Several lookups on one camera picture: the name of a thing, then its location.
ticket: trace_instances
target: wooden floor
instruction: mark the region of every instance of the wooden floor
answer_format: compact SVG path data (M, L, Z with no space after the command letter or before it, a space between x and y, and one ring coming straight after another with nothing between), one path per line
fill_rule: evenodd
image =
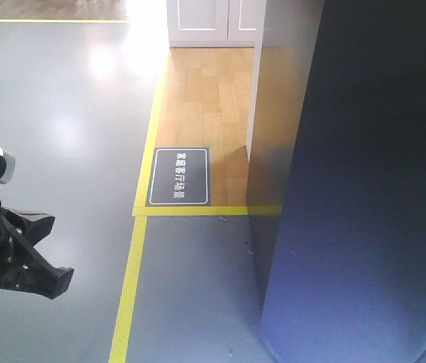
M0 0L0 19L128 20L130 0Z
M245 206L252 48L173 48L157 147L210 147L213 206Z

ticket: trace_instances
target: white wall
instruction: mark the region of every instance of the white wall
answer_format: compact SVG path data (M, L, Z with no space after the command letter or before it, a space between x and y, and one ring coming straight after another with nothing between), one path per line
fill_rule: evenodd
M253 140L253 121L255 118L255 109L257 105L258 78L260 76L261 48L263 44L263 30L265 26L265 7L266 7L266 0L261 0L258 27L257 27L257 39L255 41L253 78L251 80L250 113L248 115L248 124L247 124L247 130L246 130L246 151L248 154L248 159L250 159L250 155L251 155L251 142Z

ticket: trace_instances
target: glossy floor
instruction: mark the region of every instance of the glossy floor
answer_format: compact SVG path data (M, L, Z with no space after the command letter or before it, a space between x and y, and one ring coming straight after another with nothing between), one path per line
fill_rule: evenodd
M108 360L161 66L151 59L164 51L142 33L123 23L0 23L0 145L17 158L0 198L55 215L38 250L75 268L53 301L0 290L0 363ZM202 218L151 217L127 361L269 361L247 219Z
M55 215L38 250L75 268L53 301L0 290L0 363L108 360L157 78L129 62L130 31L0 23L0 145L17 159L0 198Z

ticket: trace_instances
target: robotic arm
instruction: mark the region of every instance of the robotic arm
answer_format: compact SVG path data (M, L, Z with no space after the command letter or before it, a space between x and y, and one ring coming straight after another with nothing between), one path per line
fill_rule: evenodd
M0 183L14 172L14 157L0 148ZM54 299L68 290L72 268L51 266L34 246L51 233L54 217L4 208L0 202L0 289Z

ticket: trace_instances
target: yellow floor line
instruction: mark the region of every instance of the yellow floor line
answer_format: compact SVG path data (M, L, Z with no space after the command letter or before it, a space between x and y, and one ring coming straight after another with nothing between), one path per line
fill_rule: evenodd
M154 146L159 126L160 107L162 103L166 67L160 73L152 103L151 118L149 122L147 138L145 142L144 156L140 177L135 197L136 206L144 206L147 200L149 179L151 177L151 164L154 156ZM137 296L138 276L142 261L142 253L147 231L147 216L136 216L132 233L132 246L130 247L129 260L126 266L123 280L122 295L120 296L117 322L113 333L112 347L110 349L109 363L126 363L127 349L129 348L129 336L132 329L132 318Z
M143 206L134 216L246 216L245 206Z
M151 121L149 122L149 129L145 140L144 156L142 157L137 192L135 193L134 208L143 207L147 203L149 181L151 180L152 160L154 159L155 141L157 140L157 130L159 129L160 108L162 107L162 100L164 97L166 72L167 62L165 63L162 73L159 75L154 101L152 103Z
M117 322L115 324L115 332L113 333L109 363L125 363L127 360L127 349L129 348L130 329L132 328L132 317L135 297L137 296L138 276L140 273L142 253L144 251L146 231L147 217L136 217L132 233L132 246L130 247L129 260L123 280Z
M250 216L279 216L281 215L283 206L273 205L273 206L249 206L248 214Z
M0 23L130 23L130 20L101 20L101 19L0 19Z

